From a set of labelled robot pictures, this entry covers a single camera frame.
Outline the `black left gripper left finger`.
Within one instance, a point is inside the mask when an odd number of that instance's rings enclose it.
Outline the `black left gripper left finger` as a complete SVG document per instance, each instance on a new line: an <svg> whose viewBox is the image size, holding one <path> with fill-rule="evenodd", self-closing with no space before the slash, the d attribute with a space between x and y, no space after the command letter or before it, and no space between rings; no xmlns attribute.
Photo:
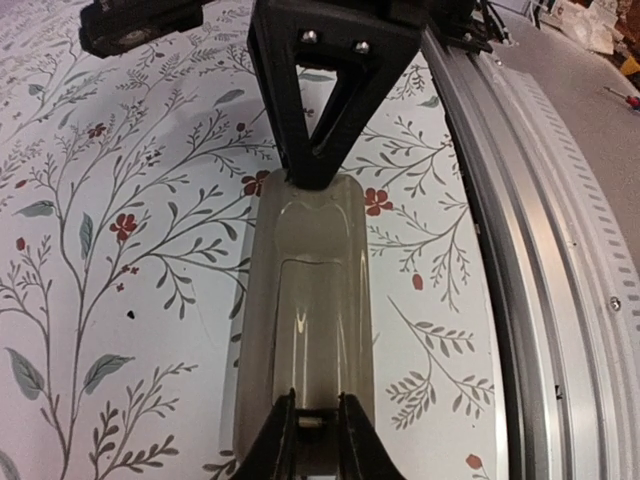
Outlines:
<svg viewBox="0 0 640 480"><path fill-rule="evenodd" d="M233 480L292 480L296 478L296 394L290 390L274 403Z"/></svg>

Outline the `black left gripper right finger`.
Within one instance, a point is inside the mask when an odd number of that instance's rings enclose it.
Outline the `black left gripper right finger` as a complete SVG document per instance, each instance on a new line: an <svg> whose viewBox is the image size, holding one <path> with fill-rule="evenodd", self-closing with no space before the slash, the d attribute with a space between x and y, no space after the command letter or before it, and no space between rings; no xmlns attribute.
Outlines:
<svg viewBox="0 0 640 480"><path fill-rule="evenodd" d="M358 398L342 393L338 408L339 478L404 480Z"/></svg>

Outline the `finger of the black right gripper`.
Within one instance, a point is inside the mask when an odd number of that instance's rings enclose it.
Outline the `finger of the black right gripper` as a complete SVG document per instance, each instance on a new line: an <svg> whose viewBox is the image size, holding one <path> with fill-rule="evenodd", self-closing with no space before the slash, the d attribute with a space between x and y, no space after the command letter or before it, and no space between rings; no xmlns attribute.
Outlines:
<svg viewBox="0 0 640 480"><path fill-rule="evenodd" d="M248 47L287 178L324 190L416 56L420 1L257 1ZM308 131L297 70L329 70L336 84Z"/></svg>

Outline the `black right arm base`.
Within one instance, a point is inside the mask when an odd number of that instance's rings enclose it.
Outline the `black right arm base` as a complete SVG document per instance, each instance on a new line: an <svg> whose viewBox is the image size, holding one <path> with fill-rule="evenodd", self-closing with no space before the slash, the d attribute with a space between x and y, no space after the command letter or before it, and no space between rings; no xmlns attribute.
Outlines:
<svg viewBox="0 0 640 480"><path fill-rule="evenodd" d="M490 1L431 1L429 30L442 46L467 53L492 53L493 44L510 45L512 35Z"/></svg>

